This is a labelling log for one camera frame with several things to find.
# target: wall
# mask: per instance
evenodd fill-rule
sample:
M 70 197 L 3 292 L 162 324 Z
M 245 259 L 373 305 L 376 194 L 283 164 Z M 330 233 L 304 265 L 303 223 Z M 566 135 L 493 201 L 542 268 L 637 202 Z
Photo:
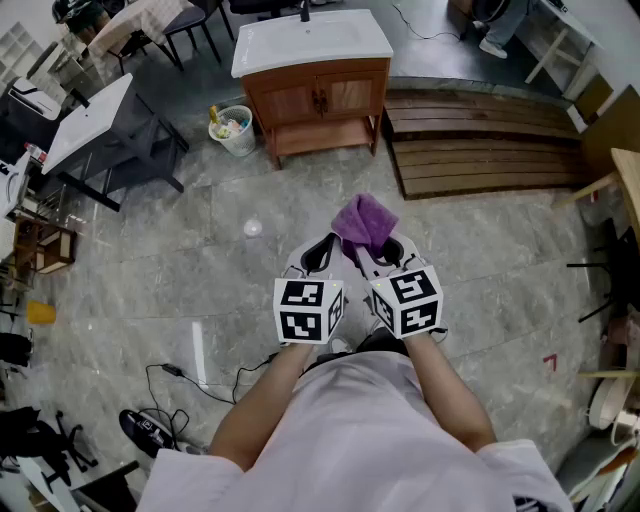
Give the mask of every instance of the wall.
M 627 0 L 563 1 L 604 47 L 594 50 L 593 64 L 613 87 L 609 102 L 629 84 L 640 92 L 640 17 Z
M 51 16 L 52 5 L 53 0 L 0 0 L 0 34 L 19 21 L 44 50 L 62 35 Z

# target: cable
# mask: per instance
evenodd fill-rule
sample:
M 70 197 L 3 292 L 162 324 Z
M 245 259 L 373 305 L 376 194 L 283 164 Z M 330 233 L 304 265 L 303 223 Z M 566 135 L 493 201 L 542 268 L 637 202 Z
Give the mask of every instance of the cable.
M 176 433 L 175 433 L 175 431 L 173 429 L 173 418 L 175 417 L 175 415 L 176 415 L 176 413 L 178 411 L 176 411 L 176 413 L 174 413 L 173 416 L 170 416 L 167 411 L 165 411 L 164 409 L 160 409 L 160 404 L 158 404 L 158 401 L 156 400 L 156 397 L 153 394 L 153 390 L 151 389 L 151 377 L 149 376 L 149 368 L 157 368 L 157 367 L 162 368 L 163 365 L 162 364 L 148 364 L 144 369 L 145 373 L 147 374 L 147 384 L 149 386 L 149 394 L 151 395 L 151 399 L 153 400 L 153 403 L 156 404 L 156 408 L 155 409 L 153 409 L 153 408 L 141 409 L 140 412 L 155 410 L 158 413 L 158 419 L 160 419 L 160 413 L 164 414 L 167 418 L 169 418 L 169 428 L 171 429 L 171 439 L 173 441 L 173 447 L 176 450 L 180 451 L 179 448 L 178 448 L 178 440 L 176 438 Z
M 400 14 L 400 18 L 402 18 L 402 21 L 404 21 L 405 25 L 409 28 L 409 30 L 411 30 L 411 32 L 413 32 L 415 35 L 417 35 L 420 39 L 422 39 L 423 41 L 426 41 L 428 39 L 435 39 L 438 36 L 442 36 L 442 35 L 450 35 L 455 37 L 458 42 L 461 41 L 460 36 L 458 34 L 454 34 L 453 32 L 438 32 L 435 36 L 429 36 L 429 37 L 425 37 L 421 34 L 418 34 L 415 30 L 413 30 L 413 27 L 411 26 L 411 23 L 409 23 L 406 18 L 404 17 L 404 14 L 402 14 L 402 11 L 400 10 L 400 8 L 393 3 L 393 0 L 390 2 L 391 6 L 398 11 L 398 14 Z
M 239 368 L 238 369 L 238 373 L 236 373 L 236 383 L 233 386 L 233 391 L 231 392 L 231 400 L 233 400 L 234 404 L 237 404 L 238 402 L 236 402 L 236 389 L 238 388 L 238 383 L 240 382 L 240 372 L 242 370 L 244 370 L 245 372 L 255 372 L 258 368 L 261 368 L 262 366 L 264 366 L 265 364 L 269 364 L 272 361 L 271 357 L 269 359 L 267 359 L 266 361 L 262 361 L 258 366 L 256 366 L 255 368 Z
M 184 429 L 187 428 L 187 425 L 189 424 L 190 421 L 190 417 L 187 414 L 187 411 L 185 411 L 184 409 L 176 409 L 175 412 L 170 415 L 167 411 L 165 411 L 164 409 L 160 408 L 160 404 L 158 403 L 158 400 L 156 400 L 155 395 L 153 394 L 153 389 L 151 389 L 151 376 L 149 375 L 149 368 L 162 368 L 165 372 L 173 375 L 174 377 L 182 377 L 183 379 L 185 379 L 186 381 L 190 382 L 191 384 L 193 384 L 201 393 L 204 393 L 205 395 L 207 395 L 209 398 L 213 398 L 214 400 L 217 400 L 218 402 L 224 402 L 225 404 L 230 404 L 230 405 L 235 405 L 236 402 L 236 389 L 238 387 L 238 382 L 240 381 L 240 372 L 241 371 L 246 371 L 246 372 L 254 372 L 256 371 L 258 368 L 261 368 L 262 366 L 269 364 L 271 361 L 273 361 L 273 359 L 278 355 L 278 353 L 274 353 L 271 354 L 265 361 L 263 361 L 262 363 L 260 363 L 258 366 L 256 366 L 255 368 L 240 368 L 238 370 L 238 373 L 236 374 L 236 382 L 233 386 L 233 392 L 231 393 L 231 397 L 232 400 L 226 400 L 225 398 L 220 398 L 219 396 L 214 396 L 210 393 L 207 393 L 204 389 L 202 389 L 200 387 L 200 384 L 198 382 L 196 382 L 195 380 L 193 380 L 191 377 L 189 377 L 187 374 L 185 374 L 182 369 L 178 368 L 177 366 L 170 364 L 170 363 L 156 363 L 156 364 L 149 364 L 145 367 L 144 371 L 147 374 L 147 385 L 149 387 L 149 394 L 151 395 L 151 399 L 153 400 L 153 403 L 155 404 L 155 407 L 148 407 L 145 409 L 140 409 L 138 412 L 146 412 L 146 411 L 155 411 L 158 415 L 158 419 L 160 419 L 161 415 L 164 415 L 167 417 L 168 421 L 169 421 L 169 428 L 171 429 L 171 438 L 173 440 L 173 446 L 174 449 L 179 451 L 178 448 L 178 439 L 177 436 L 179 436 L 180 434 L 182 434 L 182 432 L 184 432 Z M 187 421 L 185 421 L 184 425 L 182 425 L 182 428 L 176 433 L 174 427 L 173 427 L 173 422 L 177 416 L 177 414 L 181 412 L 182 414 L 184 414 L 185 418 L 187 419 Z
M 214 400 L 217 400 L 218 402 L 224 402 L 225 404 L 231 404 L 231 405 L 235 405 L 235 401 L 234 402 L 230 402 L 229 400 L 225 399 L 225 398 L 220 398 L 219 396 L 213 396 L 209 393 L 207 393 L 204 389 L 202 389 L 200 387 L 200 384 L 198 384 L 195 380 L 193 380 L 192 378 L 186 376 L 184 373 L 182 375 L 180 375 L 180 377 L 182 377 L 183 379 L 187 379 L 189 382 L 191 382 L 196 388 L 198 388 L 202 393 L 204 393 L 205 395 L 207 395 L 209 398 L 213 398 Z

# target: table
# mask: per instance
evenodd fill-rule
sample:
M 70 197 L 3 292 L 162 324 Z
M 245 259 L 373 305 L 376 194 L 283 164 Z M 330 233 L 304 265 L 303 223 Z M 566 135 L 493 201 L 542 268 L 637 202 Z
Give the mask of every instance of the table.
M 63 119 L 42 168 L 42 174 L 52 173 L 114 211 L 120 204 L 109 194 L 152 178 L 184 190 L 173 170 L 178 150 L 186 152 L 189 145 L 149 108 L 132 81 L 126 74 Z M 99 175 L 104 176 L 101 191 L 87 184 Z
M 581 197 L 591 195 L 596 190 L 617 184 L 622 188 L 624 205 L 631 221 L 631 227 L 636 234 L 636 240 L 640 242 L 640 153 L 624 149 L 611 149 L 611 157 L 616 165 L 616 170 L 593 182 L 591 185 L 578 190 L 566 199 L 558 201 L 552 208 L 562 208 Z
M 552 14 L 554 14 L 562 23 L 564 23 L 564 27 L 562 28 L 558 36 L 554 39 L 553 43 L 551 43 L 551 45 L 547 49 L 547 52 L 540 59 L 540 62 L 538 62 L 531 73 L 529 73 L 529 76 L 525 79 L 525 83 L 530 84 L 536 77 L 536 75 L 540 72 L 540 70 L 544 67 L 544 65 L 547 64 L 555 55 L 557 55 L 558 57 L 571 62 L 575 66 L 578 66 L 578 71 L 574 75 L 567 89 L 564 91 L 564 96 L 570 97 L 580 77 L 585 73 L 589 65 L 590 54 L 593 47 L 599 46 L 600 48 L 602 48 L 602 45 L 595 38 L 595 36 L 591 34 L 591 32 L 589 32 L 589 30 L 587 30 L 587 28 L 570 12 L 561 11 L 551 2 L 549 2 L 549 0 L 540 0 L 540 3 L 544 5 Z M 569 28 L 575 30 L 578 34 L 589 40 L 589 48 L 581 61 L 559 49 L 560 43 L 562 43 L 564 38 L 569 33 Z
M 116 63 L 108 50 L 122 49 L 137 30 L 142 30 L 154 43 L 164 44 L 164 29 L 187 7 L 192 7 L 188 0 L 138 0 L 116 14 L 88 46 L 100 78 L 108 83 Z

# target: purple cloth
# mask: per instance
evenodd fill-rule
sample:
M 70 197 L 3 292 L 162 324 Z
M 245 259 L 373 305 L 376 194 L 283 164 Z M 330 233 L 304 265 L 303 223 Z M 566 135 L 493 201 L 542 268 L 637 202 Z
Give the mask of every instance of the purple cloth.
M 354 244 L 364 245 L 379 258 L 382 246 L 398 222 L 398 217 L 382 206 L 371 194 L 357 194 L 331 222 L 342 238 L 342 251 L 356 261 Z

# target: bottle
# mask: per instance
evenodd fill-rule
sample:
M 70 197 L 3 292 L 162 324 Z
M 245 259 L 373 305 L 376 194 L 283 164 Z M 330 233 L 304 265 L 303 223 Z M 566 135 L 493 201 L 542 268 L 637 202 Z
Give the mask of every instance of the bottle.
M 31 158 L 33 158 L 34 160 L 40 162 L 41 164 L 43 164 L 44 161 L 47 159 L 47 153 L 42 151 L 35 144 L 31 144 L 29 142 L 25 142 L 24 143 L 24 149 L 26 149 L 27 152 L 31 155 Z

